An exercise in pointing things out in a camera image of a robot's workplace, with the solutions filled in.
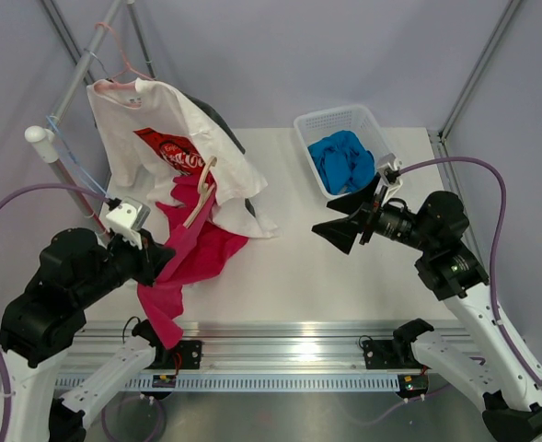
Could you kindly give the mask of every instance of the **t-shirt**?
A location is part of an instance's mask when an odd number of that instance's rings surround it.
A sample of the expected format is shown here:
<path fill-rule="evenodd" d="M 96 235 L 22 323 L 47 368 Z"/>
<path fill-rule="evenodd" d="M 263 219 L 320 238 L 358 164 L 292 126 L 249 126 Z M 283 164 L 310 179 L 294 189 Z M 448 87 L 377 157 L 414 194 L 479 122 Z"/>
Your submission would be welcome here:
<path fill-rule="evenodd" d="M 275 236 L 277 226 L 259 209 L 252 216 L 245 206 L 267 181 L 208 115 L 166 83 L 138 78 L 129 87 L 108 86 L 99 80 L 86 91 L 118 185 L 132 186 L 143 166 L 155 179 L 147 199 L 177 205 L 170 196 L 172 179 L 199 174 L 210 157 L 217 157 L 211 168 L 217 202 L 213 223 L 245 237 Z"/>

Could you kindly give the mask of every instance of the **white basket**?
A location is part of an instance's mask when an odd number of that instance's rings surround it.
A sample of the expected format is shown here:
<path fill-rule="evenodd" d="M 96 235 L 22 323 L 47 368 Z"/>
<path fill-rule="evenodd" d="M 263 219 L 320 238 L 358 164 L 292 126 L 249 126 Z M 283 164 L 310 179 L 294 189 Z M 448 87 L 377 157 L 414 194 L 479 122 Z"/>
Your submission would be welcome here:
<path fill-rule="evenodd" d="M 308 148 L 312 144 L 338 131 L 351 131 L 359 138 L 364 149 L 373 154 L 375 164 L 379 158 L 392 152 L 390 144 L 373 114 L 365 106 L 359 104 L 302 115 L 295 119 L 294 127 L 305 151 L 309 166 L 311 166 L 316 176 L 317 185 L 329 200 L 338 198 L 340 195 L 332 195 L 326 190 L 326 186 L 324 186 L 319 173 L 317 173 L 314 160 L 309 155 Z"/>

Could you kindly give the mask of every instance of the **red cloth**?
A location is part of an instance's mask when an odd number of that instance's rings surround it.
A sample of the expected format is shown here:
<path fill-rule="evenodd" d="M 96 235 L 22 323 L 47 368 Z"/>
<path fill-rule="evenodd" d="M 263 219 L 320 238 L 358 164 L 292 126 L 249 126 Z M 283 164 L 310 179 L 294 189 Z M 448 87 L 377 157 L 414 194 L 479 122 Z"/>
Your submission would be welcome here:
<path fill-rule="evenodd" d="M 182 223 L 199 201 L 199 176 L 178 177 L 174 181 L 177 185 L 171 196 L 185 206 L 170 207 L 160 203 L 156 206 L 168 218 L 170 238 L 165 245 L 174 249 L 176 255 L 156 278 L 154 286 L 138 285 L 137 292 L 146 317 L 168 349 L 182 337 L 182 329 L 173 321 L 183 313 L 182 286 L 217 276 L 227 260 L 248 242 L 248 238 L 226 232 L 207 221 L 215 201 L 214 193 L 193 224 L 185 228 Z"/>

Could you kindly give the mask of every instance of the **coca-cola logo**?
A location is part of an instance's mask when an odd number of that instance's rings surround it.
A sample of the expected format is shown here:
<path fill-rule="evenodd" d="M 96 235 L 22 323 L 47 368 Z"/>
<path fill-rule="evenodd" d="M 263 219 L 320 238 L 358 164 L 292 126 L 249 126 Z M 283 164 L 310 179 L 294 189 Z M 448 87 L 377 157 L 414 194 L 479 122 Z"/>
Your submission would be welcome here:
<path fill-rule="evenodd" d="M 185 174 L 200 174 L 205 166 L 197 149 L 184 136 L 161 134 L 152 128 L 134 131 L 171 167 Z"/>

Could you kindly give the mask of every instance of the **blue cloth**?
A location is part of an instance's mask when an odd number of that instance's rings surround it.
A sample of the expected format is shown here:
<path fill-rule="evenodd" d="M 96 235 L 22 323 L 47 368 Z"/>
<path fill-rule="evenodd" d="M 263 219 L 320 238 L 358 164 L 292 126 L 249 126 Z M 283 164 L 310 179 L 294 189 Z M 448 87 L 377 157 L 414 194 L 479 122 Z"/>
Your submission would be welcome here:
<path fill-rule="evenodd" d="M 326 190 L 332 195 L 356 192 L 375 176 L 375 160 L 351 131 L 339 131 L 309 148 Z"/>

